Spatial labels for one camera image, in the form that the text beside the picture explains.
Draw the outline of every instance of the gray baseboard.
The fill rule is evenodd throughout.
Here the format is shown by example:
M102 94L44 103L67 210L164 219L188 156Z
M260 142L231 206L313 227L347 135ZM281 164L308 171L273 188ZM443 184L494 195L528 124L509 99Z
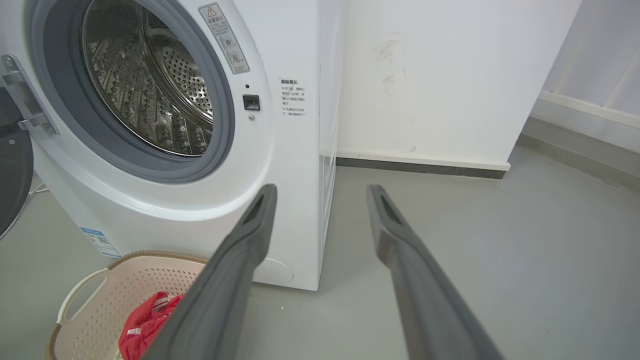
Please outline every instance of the gray baseboard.
M640 192L640 154L636 152L533 118L527 120L516 146L538 152L607 184Z
M350 159L350 158L337 158L336 165L339 167L377 168L380 170L421 172L423 174L484 177L487 179L502 179L505 173L505 171L503 170L486 170L482 168L465 168L465 167L446 167L441 165L397 163L395 161L378 161L378 160L363 160L363 159Z

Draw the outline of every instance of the red cloth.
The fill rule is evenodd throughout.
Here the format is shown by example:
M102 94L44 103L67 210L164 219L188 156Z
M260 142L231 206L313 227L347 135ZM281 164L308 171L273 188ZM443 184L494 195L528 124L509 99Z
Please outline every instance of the red cloth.
M167 293L161 291L129 315L118 339L118 348L124 360L138 360L142 357L182 297L183 295L178 295L169 301Z

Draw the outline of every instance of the gray floor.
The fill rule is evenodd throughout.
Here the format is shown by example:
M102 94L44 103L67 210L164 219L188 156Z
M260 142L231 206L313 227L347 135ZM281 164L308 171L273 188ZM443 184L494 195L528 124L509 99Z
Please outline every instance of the gray floor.
M402 359L364 188L382 184L508 359L640 353L640 195L516 148L503 180L339 168L317 293L255 285L240 359ZM69 289L104 267L43 193L0 241L0 357L41 359Z

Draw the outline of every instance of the plastic laundry basket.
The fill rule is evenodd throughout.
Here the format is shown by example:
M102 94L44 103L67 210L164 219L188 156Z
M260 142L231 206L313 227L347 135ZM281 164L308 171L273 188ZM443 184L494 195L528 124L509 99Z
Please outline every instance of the plastic laundry basket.
M206 263L176 252L140 251L85 277L60 308L45 359L122 359L118 338L131 312L159 291L170 297L186 293ZM99 277L104 280L88 300L75 314L67 314L76 295Z

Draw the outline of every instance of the washing machine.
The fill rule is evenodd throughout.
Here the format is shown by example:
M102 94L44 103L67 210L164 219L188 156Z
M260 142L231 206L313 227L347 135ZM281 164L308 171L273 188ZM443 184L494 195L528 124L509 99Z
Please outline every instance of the washing machine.
M103 255L211 256L274 183L254 280L317 290L344 14L340 0L5 2L0 147L14 208L32 158Z

